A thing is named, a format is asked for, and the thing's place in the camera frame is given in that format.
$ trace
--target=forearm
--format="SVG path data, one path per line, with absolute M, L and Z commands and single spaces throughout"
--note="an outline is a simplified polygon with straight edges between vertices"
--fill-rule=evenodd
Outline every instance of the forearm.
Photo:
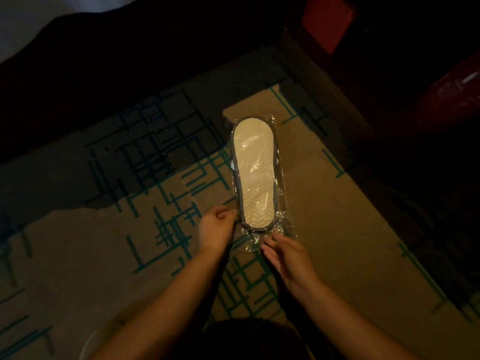
M 310 319 L 349 360 L 418 360 L 318 281 L 300 300 Z
M 92 360 L 159 359 L 188 326 L 210 288 L 222 253 L 201 251 L 162 295 L 125 324 Z

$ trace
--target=red panel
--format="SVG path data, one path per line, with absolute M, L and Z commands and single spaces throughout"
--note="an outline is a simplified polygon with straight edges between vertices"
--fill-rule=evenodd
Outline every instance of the red panel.
M 355 9 L 344 0 L 308 0 L 301 23 L 332 54 L 355 16 Z

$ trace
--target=person's left arm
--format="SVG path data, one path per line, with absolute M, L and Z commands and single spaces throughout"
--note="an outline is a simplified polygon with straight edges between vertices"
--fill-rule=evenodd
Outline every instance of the person's left arm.
M 237 212 L 217 206 L 200 222 L 198 254 L 166 290 L 126 323 L 92 360 L 161 359 L 187 328 L 207 294 L 231 239 Z

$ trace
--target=clear plastic bag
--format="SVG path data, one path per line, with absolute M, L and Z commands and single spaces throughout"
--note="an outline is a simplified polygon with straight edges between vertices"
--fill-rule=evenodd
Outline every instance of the clear plastic bag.
M 233 121 L 231 169 L 240 217 L 236 250 L 257 251 L 273 233 L 297 239 L 288 214 L 276 125 L 271 115 Z

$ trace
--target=person's left hand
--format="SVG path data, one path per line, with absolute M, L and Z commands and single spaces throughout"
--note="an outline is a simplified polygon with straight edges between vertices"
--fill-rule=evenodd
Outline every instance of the person's left hand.
M 223 254 L 232 237 L 236 218 L 237 211 L 226 206 L 215 206 L 203 215 L 198 229 L 200 251 Z

